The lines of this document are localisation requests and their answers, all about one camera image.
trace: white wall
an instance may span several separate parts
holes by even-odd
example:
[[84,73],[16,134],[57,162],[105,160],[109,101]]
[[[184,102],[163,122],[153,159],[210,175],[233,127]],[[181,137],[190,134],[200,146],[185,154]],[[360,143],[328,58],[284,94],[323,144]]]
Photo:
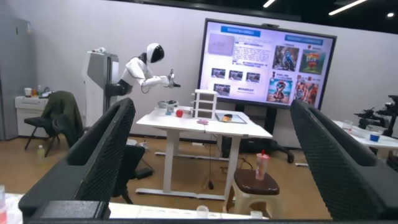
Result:
[[[155,74],[166,75],[174,68],[176,82],[182,88],[152,89],[146,95],[140,88],[134,88],[129,97],[136,106],[135,121],[149,113],[159,100],[175,99],[189,105],[190,94],[197,86],[207,17],[278,24],[286,29],[338,36],[322,104],[322,111],[331,119],[357,121],[353,113],[373,106],[380,108],[388,100],[388,94],[398,94],[398,36],[393,34],[98,0],[3,0],[0,13],[31,21],[39,83],[72,92],[81,110],[85,92],[80,73],[87,50],[103,46],[118,54],[122,69],[147,44],[162,44],[165,58],[151,69]],[[233,105],[220,103],[220,108],[232,109]],[[264,108],[250,108],[250,113],[262,111]],[[132,133],[164,135],[162,131],[136,124]],[[198,133],[186,133],[183,137],[209,138]],[[299,147],[289,111],[278,112],[274,137],[282,145]]]

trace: wheel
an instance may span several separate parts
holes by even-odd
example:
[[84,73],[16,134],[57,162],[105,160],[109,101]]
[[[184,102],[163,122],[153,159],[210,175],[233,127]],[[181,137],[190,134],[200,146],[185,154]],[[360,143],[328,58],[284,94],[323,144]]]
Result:
[[294,162],[294,157],[287,157],[287,162],[288,163],[293,163]]

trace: ceiling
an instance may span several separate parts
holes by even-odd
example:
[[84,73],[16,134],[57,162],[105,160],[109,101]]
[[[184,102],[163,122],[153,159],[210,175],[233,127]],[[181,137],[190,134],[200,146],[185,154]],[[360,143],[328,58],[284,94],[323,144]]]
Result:
[[[398,34],[398,0],[367,0],[334,16],[328,13],[354,0],[116,0],[271,17],[311,24]],[[387,14],[394,12],[394,17]]]

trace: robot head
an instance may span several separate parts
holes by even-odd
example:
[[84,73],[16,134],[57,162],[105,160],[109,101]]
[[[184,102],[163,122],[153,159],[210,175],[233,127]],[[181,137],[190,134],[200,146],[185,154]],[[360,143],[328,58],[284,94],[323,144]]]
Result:
[[149,44],[147,47],[147,61],[149,63],[159,62],[164,58],[164,50],[160,44]]

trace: wooden floor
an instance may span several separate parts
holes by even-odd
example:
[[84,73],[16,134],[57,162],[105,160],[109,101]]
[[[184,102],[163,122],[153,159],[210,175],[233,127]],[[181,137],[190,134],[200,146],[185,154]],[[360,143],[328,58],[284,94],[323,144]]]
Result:
[[[0,184],[6,185],[6,191],[23,194],[29,190],[59,159],[68,151],[66,140],[61,138],[61,143],[50,151],[47,157],[47,165],[40,166],[37,162],[37,148],[43,144],[47,148],[47,142],[33,140],[27,151],[24,146],[27,139],[14,139],[0,142]],[[164,157],[155,156],[154,152],[165,151],[165,140],[147,139],[150,152],[144,156],[155,174],[142,180],[130,180],[128,189],[130,197],[135,204],[153,205],[168,208],[196,209],[199,205],[206,205],[213,212],[221,212],[223,202],[212,200],[199,200],[181,197],[166,197],[157,195],[137,195],[137,188],[161,189],[163,186]],[[215,145],[206,147],[192,146],[190,142],[181,142],[183,153],[208,156],[217,150]],[[305,162],[300,151],[294,151],[295,162]],[[243,154],[254,166],[256,158],[253,154]],[[172,190],[189,191],[198,194],[223,195],[226,174],[220,167],[227,167],[227,162],[211,162],[206,160],[175,158],[173,163]],[[250,169],[250,166],[240,159],[238,167]],[[315,185],[311,172],[304,167],[296,167],[286,162],[286,155],[281,152],[271,154],[271,160],[267,167],[268,173],[276,180],[280,187],[280,194],[284,202],[284,218],[286,219],[330,219],[325,204]],[[214,190],[207,189],[209,173],[215,185]],[[124,203],[122,198],[113,198],[113,202]]]

